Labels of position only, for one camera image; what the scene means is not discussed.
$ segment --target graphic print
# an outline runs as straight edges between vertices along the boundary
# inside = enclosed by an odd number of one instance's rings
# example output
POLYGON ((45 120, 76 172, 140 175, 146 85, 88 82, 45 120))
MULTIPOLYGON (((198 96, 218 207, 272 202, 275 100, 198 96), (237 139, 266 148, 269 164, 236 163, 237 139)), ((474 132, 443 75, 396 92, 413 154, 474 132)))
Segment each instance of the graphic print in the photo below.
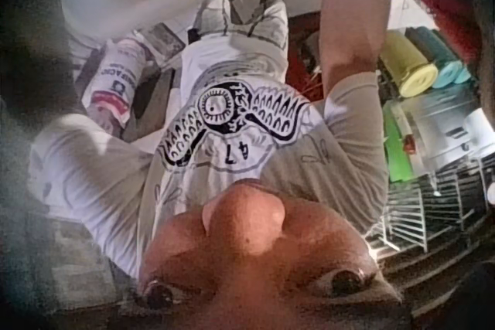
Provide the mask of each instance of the graphic print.
POLYGON ((308 103, 290 88, 217 83, 167 129, 158 148, 162 163, 169 170, 208 165, 243 171, 259 165, 272 149, 296 139, 308 103))

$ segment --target nose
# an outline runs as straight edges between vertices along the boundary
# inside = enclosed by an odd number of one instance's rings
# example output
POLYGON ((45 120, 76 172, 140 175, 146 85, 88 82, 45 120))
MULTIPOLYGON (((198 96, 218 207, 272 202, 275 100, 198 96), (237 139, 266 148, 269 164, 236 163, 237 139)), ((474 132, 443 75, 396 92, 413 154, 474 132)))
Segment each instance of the nose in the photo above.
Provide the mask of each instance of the nose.
POLYGON ((249 183, 234 184, 203 208, 203 224, 222 255, 257 256, 282 235, 285 208, 277 196, 249 183))

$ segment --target person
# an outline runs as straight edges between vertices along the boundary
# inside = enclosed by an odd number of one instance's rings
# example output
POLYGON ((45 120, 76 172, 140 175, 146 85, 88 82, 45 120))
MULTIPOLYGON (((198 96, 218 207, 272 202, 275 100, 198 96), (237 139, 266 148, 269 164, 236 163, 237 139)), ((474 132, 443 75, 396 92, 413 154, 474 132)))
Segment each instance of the person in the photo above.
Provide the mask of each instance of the person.
POLYGON ((230 0, 206 0, 156 153, 82 114, 47 114, 32 181, 170 328, 407 328, 363 239, 387 196, 375 69, 390 3, 323 0, 326 98, 311 104, 284 84, 283 0, 242 25, 230 0))

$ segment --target white t-shirt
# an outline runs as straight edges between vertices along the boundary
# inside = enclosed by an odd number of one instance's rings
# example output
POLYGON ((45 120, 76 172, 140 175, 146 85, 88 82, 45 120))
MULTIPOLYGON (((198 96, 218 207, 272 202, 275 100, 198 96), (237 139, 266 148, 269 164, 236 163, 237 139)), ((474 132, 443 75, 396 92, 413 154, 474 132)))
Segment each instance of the white t-shirt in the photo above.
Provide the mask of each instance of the white t-shirt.
POLYGON ((35 140, 29 187, 69 209, 132 277, 164 220, 239 179, 321 202, 366 233, 388 179, 375 74, 348 77, 311 104, 283 84, 286 69, 284 53, 265 41, 194 43, 183 53, 183 108, 155 155, 67 115, 35 140))
POLYGON ((244 36, 186 48, 183 109, 151 164, 138 251, 164 220, 245 178, 327 204, 361 233, 377 222, 388 176, 375 74, 349 77, 311 104, 283 84, 287 65, 279 48, 244 36))

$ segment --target man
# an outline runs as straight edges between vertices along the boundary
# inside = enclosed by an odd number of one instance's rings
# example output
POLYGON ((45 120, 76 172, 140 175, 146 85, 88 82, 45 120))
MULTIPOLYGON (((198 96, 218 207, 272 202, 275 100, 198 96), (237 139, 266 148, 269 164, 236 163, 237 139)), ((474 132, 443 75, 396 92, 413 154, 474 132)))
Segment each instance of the man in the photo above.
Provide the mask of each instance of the man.
POLYGON ((208 0, 183 52, 183 109, 153 157, 81 114, 32 147, 31 171, 138 281, 172 328, 399 328, 363 235, 387 195, 375 66, 390 0, 323 0, 326 99, 284 85, 287 15, 246 25, 208 0))

